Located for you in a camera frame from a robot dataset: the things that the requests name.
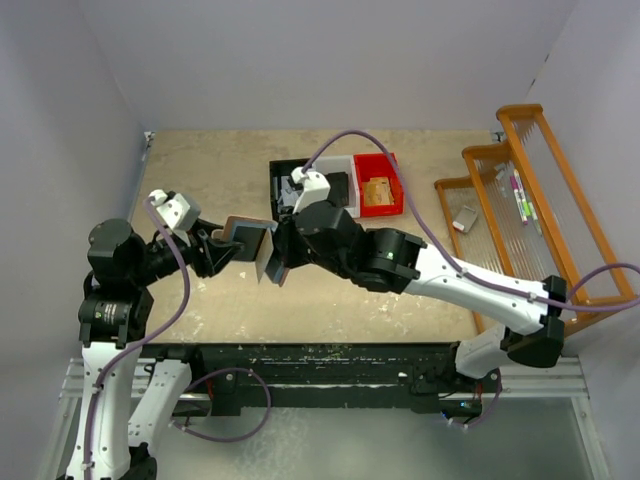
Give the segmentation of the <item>dark grey credit card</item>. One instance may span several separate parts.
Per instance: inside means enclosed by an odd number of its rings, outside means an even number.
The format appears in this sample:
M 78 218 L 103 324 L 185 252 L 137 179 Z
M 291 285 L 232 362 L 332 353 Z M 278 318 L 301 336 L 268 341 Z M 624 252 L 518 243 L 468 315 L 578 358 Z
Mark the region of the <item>dark grey credit card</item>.
M 267 227 L 256 223 L 241 222 L 235 224 L 231 231 L 233 242 L 242 245 L 241 250 L 234 256 L 238 262 L 253 262 L 264 239 Z

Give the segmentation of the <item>pink leather card holder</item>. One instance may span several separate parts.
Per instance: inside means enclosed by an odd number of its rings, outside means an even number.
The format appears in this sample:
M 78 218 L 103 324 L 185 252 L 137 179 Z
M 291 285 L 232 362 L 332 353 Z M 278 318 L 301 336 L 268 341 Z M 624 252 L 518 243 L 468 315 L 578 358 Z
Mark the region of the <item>pink leather card holder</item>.
M 278 223 L 273 220 L 229 216 L 225 225 L 212 234 L 214 239 L 240 243 L 243 248 L 235 261 L 253 263 L 257 281 L 267 277 L 273 284 L 282 286 L 288 270 L 275 249 L 275 233 Z

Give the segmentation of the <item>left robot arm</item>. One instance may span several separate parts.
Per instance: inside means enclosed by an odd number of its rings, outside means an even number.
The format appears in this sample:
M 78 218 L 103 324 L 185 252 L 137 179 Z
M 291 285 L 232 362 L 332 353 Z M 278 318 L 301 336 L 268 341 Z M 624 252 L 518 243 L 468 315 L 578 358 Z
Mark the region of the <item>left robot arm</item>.
M 181 392 L 202 387 L 206 369 L 193 347 L 164 352 L 138 405 L 133 382 L 153 306 L 151 284 L 175 272 L 212 277 L 242 245 L 213 237 L 201 220 L 187 238 L 150 243 L 124 219 L 106 220 L 89 235 L 91 271 L 78 311 L 83 392 L 80 421 L 67 479 L 153 479 L 161 436 Z

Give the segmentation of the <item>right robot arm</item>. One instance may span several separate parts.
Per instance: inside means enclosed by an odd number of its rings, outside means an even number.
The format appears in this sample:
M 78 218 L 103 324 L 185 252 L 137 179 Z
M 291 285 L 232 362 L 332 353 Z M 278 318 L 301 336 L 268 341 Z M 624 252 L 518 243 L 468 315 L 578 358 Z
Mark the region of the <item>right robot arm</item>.
M 316 265 L 371 292 L 410 294 L 445 301 L 497 321 L 497 326 L 453 348 L 446 383 L 467 391 L 508 364 L 556 365 L 564 347 L 564 324 L 552 301 L 565 298 L 557 276 L 526 281 L 454 260 L 420 237 L 393 228 L 365 229 L 328 201 L 285 215 L 273 236 L 269 279 Z

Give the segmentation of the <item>grey cards in black bin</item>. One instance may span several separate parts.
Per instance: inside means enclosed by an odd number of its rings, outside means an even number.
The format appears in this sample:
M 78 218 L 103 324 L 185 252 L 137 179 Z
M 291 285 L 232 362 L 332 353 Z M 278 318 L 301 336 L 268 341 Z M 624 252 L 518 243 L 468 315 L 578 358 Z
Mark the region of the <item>grey cards in black bin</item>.
M 280 188 L 277 198 L 277 209 L 279 212 L 284 212 L 288 209 L 293 209 L 299 199 L 300 190 L 298 186 L 292 181 L 290 176 L 280 177 Z

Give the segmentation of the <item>orange cards in red bin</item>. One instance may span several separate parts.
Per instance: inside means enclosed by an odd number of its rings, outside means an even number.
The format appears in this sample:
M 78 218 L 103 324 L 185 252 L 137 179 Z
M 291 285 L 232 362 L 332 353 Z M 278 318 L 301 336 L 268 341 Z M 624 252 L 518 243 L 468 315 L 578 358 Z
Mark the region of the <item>orange cards in red bin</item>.
M 367 208 L 387 207 L 395 203 L 391 182 L 388 177 L 373 177 L 362 184 L 364 206 Z

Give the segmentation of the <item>black plastic bin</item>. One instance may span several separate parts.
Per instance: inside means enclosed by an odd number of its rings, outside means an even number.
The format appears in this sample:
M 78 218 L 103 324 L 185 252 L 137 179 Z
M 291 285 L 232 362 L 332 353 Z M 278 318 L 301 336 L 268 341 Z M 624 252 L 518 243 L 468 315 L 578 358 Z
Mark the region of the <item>black plastic bin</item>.
M 304 166 L 306 162 L 306 158 L 269 162 L 270 207 L 275 221 L 293 211 L 302 188 L 291 182 L 291 173 L 295 168 Z

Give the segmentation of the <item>black wallet in bin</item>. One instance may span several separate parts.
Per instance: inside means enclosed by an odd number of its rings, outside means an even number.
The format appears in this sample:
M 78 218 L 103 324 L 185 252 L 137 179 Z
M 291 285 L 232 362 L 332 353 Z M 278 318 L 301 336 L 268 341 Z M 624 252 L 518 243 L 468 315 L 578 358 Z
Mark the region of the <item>black wallet in bin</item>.
M 339 208 L 346 208 L 349 205 L 350 180 L 346 172 L 333 172 L 325 175 L 330 191 L 328 201 Z

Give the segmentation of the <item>white plastic bin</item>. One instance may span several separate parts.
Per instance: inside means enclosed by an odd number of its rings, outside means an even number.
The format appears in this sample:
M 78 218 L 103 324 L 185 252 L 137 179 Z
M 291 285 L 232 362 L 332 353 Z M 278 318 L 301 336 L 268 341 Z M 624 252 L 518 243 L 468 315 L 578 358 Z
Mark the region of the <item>white plastic bin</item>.
M 333 172 L 346 172 L 349 176 L 349 205 L 344 208 L 354 219 L 360 217 L 360 193 L 353 155 L 321 156 L 312 168 L 324 176 Z

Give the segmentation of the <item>red plastic bin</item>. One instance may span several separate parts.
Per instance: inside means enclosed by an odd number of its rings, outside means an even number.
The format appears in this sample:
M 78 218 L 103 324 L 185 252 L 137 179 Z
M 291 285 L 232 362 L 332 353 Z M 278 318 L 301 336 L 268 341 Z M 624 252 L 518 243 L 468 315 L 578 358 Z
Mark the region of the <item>red plastic bin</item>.
M 360 216 L 398 216 L 404 212 L 404 190 L 392 162 L 383 153 L 362 153 L 353 157 L 360 200 Z

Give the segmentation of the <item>small grey red box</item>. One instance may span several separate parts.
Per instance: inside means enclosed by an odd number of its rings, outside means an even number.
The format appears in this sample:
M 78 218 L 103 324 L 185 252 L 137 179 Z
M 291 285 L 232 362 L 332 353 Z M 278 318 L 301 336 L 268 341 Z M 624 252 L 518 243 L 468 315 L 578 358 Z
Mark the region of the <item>small grey red box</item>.
M 478 212 L 467 205 L 461 207 L 457 215 L 452 221 L 453 228 L 461 233 L 470 232 L 478 218 Z

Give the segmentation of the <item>purple marker pen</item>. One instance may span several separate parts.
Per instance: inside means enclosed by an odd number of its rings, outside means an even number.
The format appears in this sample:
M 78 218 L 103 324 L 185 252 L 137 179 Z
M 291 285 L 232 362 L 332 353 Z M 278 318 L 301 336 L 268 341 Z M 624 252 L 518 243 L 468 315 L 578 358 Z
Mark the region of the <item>purple marker pen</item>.
M 520 220 L 522 222 L 523 225 L 527 225 L 528 224 L 528 219 L 527 219 L 527 215 L 524 209 L 524 205 L 522 203 L 522 198 L 520 196 L 520 190 L 516 181 L 515 176 L 512 174 L 509 177 L 510 179 L 510 183 L 513 189 L 513 193 L 514 193 L 514 197 L 515 197 L 515 201 L 516 201 L 516 205 L 517 205 L 517 209 L 518 209 L 518 213 L 519 213 L 519 217 Z

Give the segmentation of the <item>orange wooden tiered rack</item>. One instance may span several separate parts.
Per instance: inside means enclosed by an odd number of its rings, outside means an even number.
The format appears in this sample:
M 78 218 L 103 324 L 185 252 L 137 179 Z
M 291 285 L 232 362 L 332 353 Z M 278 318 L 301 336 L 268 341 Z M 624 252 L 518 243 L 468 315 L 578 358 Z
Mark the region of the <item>orange wooden tiered rack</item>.
M 498 141 L 463 150 L 466 175 L 435 182 L 446 221 L 462 206 L 478 212 L 469 233 L 449 230 L 456 256 L 527 280 L 564 278 L 580 311 L 562 314 L 566 335 L 609 317 L 607 306 L 634 300 L 639 276 L 621 268 L 594 209 L 539 104 L 501 107 Z M 532 201 L 540 237 L 528 216 L 523 225 L 510 175 L 524 205 Z

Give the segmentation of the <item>green marker pen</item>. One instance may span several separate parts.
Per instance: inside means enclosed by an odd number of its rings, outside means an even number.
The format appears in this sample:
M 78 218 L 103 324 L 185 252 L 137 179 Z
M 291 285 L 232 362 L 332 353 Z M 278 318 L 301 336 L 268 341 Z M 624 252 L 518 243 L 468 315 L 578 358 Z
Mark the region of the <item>green marker pen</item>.
M 524 200 L 524 205 L 527 209 L 528 212 L 528 216 L 531 219 L 531 222 L 535 228 L 535 231 L 537 232 L 537 234 L 542 237 L 543 236 L 543 232 L 542 232 L 542 228 L 541 228 L 541 224 L 539 222 L 537 213 L 535 211 L 535 207 L 532 203 L 532 201 L 529 199 L 528 196 L 525 196 L 525 200 Z

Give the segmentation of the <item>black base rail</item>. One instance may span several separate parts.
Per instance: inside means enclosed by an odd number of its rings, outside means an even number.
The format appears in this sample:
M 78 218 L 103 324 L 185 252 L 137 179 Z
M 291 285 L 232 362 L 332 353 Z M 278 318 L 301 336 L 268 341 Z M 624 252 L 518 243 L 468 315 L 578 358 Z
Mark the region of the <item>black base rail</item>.
M 459 342 L 408 344 L 151 344 L 128 355 L 142 368 L 150 392 L 177 380 L 177 366 L 186 373 L 184 391 L 195 395 L 216 416 L 236 416 L 244 408 L 409 409 L 418 414 L 474 419 L 482 411 L 482 382 L 455 370 L 453 348 Z M 352 384 L 356 381 L 396 382 L 383 389 L 285 390 L 303 380 Z

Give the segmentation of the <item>aluminium frame rail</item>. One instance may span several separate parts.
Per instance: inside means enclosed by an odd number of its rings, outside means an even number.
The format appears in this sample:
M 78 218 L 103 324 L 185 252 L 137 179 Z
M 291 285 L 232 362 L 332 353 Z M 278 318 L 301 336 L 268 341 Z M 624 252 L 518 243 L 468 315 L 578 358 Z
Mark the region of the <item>aluminium frame rail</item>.
M 72 358 L 67 366 L 59 399 L 80 399 L 82 397 L 85 376 L 83 361 Z M 561 358 L 557 366 L 546 370 L 535 370 L 529 367 L 507 366 L 500 374 L 492 373 L 483 382 L 482 393 L 492 396 L 501 385 L 501 396 L 511 398 L 588 398 L 589 391 L 582 375 L 580 361 L 577 358 Z M 285 390 L 337 390 L 337 389 L 383 389 L 401 387 L 396 382 L 356 381 L 352 384 L 336 382 L 318 383 L 303 380 L 302 383 L 286 384 L 269 381 L 272 389 Z

